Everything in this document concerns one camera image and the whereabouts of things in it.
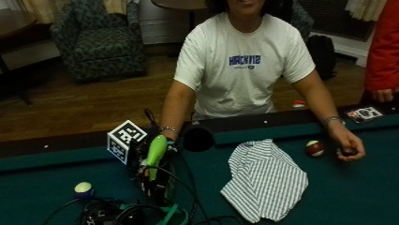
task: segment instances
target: billiard ball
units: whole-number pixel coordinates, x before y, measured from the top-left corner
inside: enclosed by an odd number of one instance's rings
[[[325,145],[318,141],[310,141],[307,143],[306,152],[310,156],[319,157],[325,152]]]
[[[75,198],[88,199],[93,195],[93,188],[89,182],[81,182],[75,187]]]

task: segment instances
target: pool table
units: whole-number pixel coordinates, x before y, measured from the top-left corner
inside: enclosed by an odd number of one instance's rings
[[[208,217],[240,215],[220,193],[230,180],[228,160],[234,147],[246,141],[273,139],[309,176],[302,199],[280,224],[397,224],[399,113],[395,108],[382,109],[383,117],[357,124],[345,114],[354,107],[358,106],[341,107],[339,112],[347,127],[363,140],[367,156],[351,163],[337,159],[337,145],[307,110],[188,123],[178,147],[189,167],[180,157],[173,159],[173,166],[182,181],[196,186]],[[197,128],[205,129],[212,137],[212,145],[204,151],[190,149],[202,143],[188,135]],[[326,146],[321,157],[305,153],[310,140],[319,140]],[[73,187],[83,181],[93,184],[97,197],[145,201],[125,165],[105,145],[107,132],[69,135],[56,141],[52,138],[0,142],[0,150],[7,152],[0,158],[0,224],[41,224],[51,212],[72,200]],[[178,182],[174,201],[190,209],[193,199]],[[80,210],[79,204],[65,208],[49,224],[73,224]],[[204,219],[198,208],[194,217]],[[222,224],[234,223],[228,219]],[[276,222],[262,219],[260,224]]]

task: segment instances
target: curtain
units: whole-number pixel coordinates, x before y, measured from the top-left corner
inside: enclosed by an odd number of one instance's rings
[[[21,0],[25,10],[35,13],[39,23],[52,23],[71,0]]]
[[[11,10],[21,10],[24,7],[20,1],[15,0],[0,0],[2,7],[10,8]]]
[[[63,6],[71,0],[20,0],[27,11],[33,12],[39,23],[52,23]],[[132,0],[104,0],[108,13],[127,14],[127,4]]]
[[[346,10],[354,19],[378,21],[387,0],[349,0]]]

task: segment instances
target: red clothing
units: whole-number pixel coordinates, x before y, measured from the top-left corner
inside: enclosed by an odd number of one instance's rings
[[[399,1],[389,0],[369,50],[366,89],[399,87]]]

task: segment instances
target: white t-shirt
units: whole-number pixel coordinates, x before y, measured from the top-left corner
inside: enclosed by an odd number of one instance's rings
[[[314,70],[298,30],[265,15],[253,33],[240,32],[220,13],[189,33],[174,80],[196,91],[196,111],[212,118],[274,111],[273,85],[289,83]]]

